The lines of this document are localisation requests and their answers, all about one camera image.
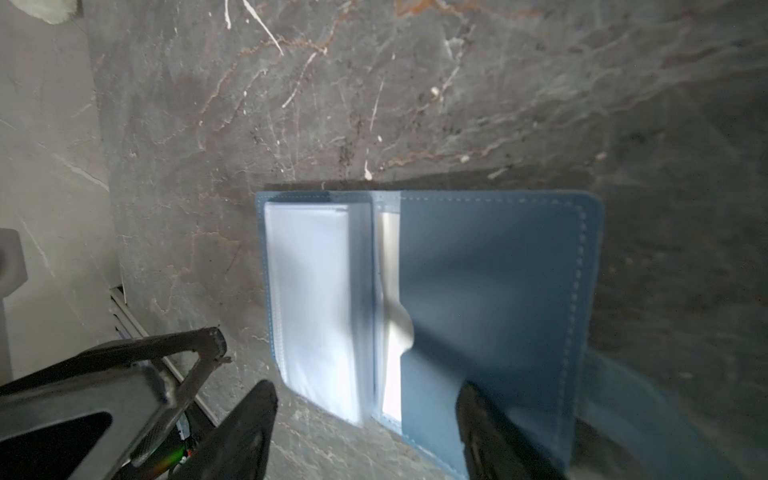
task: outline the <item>blue leather wallet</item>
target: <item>blue leather wallet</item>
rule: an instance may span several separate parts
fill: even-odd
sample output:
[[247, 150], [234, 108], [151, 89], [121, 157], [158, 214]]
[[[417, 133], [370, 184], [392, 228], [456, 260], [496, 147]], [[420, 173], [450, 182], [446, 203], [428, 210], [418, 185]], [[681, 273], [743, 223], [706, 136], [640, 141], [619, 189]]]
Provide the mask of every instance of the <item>blue leather wallet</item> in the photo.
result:
[[[687, 477], [690, 469], [675, 471], [679, 465], [665, 460], [669, 455], [659, 445], [712, 455], [721, 460], [718, 472], [737, 475], [694, 429], [685, 430], [685, 435], [664, 431], [668, 419], [688, 424], [650, 383], [626, 374], [623, 367], [599, 354], [589, 352], [592, 378], [586, 393], [579, 391], [604, 222], [603, 205], [596, 196], [529, 190], [259, 193], [273, 353], [276, 297], [270, 292], [270, 248], [265, 236], [270, 225], [264, 212], [270, 204], [283, 203], [369, 205], [371, 220], [358, 222], [350, 230], [351, 235], [360, 228], [372, 233], [370, 271], [375, 278], [370, 298], [374, 306], [363, 322], [372, 324], [373, 335], [369, 346], [356, 350], [372, 356], [360, 363], [372, 368], [372, 375], [356, 377], [373, 383], [373, 400], [366, 411], [456, 478], [467, 475], [455, 417], [458, 391], [465, 380], [479, 386], [561, 471], [569, 465], [575, 419], [583, 410], [601, 431], [633, 449], [663, 476], [682, 472]], [[387, 237], [382, 232], [379, 220], [385, 214], [395, 219], [398, 235]], [[399, 291], [393, 298], [412, 322], [412, 347], [399, 357], [395, 377], [399, 379], [399, 418], [382, 407], [387, 369], [397, 361], [383, 359], [389, 352], [385, 304], [392, 292], [385, 294], [388, 280], [383, 278], [387, 267], [382, 252], [392, 252], [391, 245], [386, 245], [392, 241], [397, 242], [393, 251], [399, 270]], [[359, 338], [352, 342], [368, 342], [368, 337]], [[642, 386], [637, 398], [613, 405], [616, 392], [607, 384], [612, 375]], [[314, 385], [302, 391], [322, 389], [323, 385]], [[308, 399], [319, 404], [311, 396]], [[651, 426], [647, 419], [632, 418], [633, 412], [644, 409], [656, 417]], [[614, 418], [612, 412], [621, 414]], [[711, 473], [712, 465], [707, 468]]]

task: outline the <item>marble surface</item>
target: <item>marble surface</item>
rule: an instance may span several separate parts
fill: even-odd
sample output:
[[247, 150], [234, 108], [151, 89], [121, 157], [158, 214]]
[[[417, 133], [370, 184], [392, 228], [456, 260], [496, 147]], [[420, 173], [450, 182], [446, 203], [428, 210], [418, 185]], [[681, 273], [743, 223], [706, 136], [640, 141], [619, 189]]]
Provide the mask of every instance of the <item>marble surface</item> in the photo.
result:
[[[768, 469], [765, 2], [252, 6], [274, 41], [242, 0], [84, 0], [127, 300], [151, 333], [221, 327], [219, 417], [278, 384], [270, 478], [444, 477], [280, 383], [253, 194], [288, 188], [595, 192], [591, 346]], [[587, 429], [573, 473], [644, 478]]]

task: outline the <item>card holder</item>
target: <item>card holder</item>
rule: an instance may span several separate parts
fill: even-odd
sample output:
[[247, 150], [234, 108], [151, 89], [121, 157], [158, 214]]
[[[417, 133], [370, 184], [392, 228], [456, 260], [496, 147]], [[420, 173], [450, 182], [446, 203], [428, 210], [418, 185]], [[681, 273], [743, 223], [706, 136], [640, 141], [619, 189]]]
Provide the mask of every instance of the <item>card holder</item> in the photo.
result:
[[[542, 455], [568, 464], [601, 238], [596, 197], [262, 192], [257, 208], [270, 340], [289, 388], [347, 422], [373, 417], [462, 478], [454, 404], [470, 379]], [[319, 215], [339, 208], [358, 220]], [[305, 215], [325, 220], [299, 228]], [[352, 268], [365, 263], [349, 248], [354, 237], [371, 252], [368, 283], [365, 268]], [[283, 275], [276, 255], [296, 273]], [[338, 288], [351, 284], [361, 287], [354, 295]], [[370, 299], [371, 308], [336, 312], [328, 296], [345, 309]]]

